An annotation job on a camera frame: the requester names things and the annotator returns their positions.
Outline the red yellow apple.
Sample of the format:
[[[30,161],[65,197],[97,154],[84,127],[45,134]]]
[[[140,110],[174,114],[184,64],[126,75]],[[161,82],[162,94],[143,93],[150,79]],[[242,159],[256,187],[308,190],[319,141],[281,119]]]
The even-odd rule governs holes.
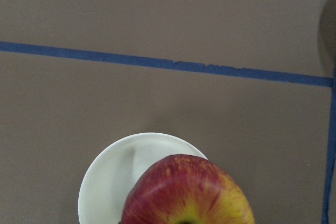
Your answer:
[[[125,201],[121,223],[255,223],[237,183],[207,159],[176,154],[150,166]]]

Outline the white bowl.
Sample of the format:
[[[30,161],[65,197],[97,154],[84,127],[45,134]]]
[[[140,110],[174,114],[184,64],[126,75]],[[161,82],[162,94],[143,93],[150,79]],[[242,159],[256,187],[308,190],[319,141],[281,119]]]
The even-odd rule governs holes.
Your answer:
[[[195,146],[164,133],[126,136],[105,148],[91,163],[78,197],[80,223],[119,223],[125,199],[155,162],[174,154],[204,157]]]

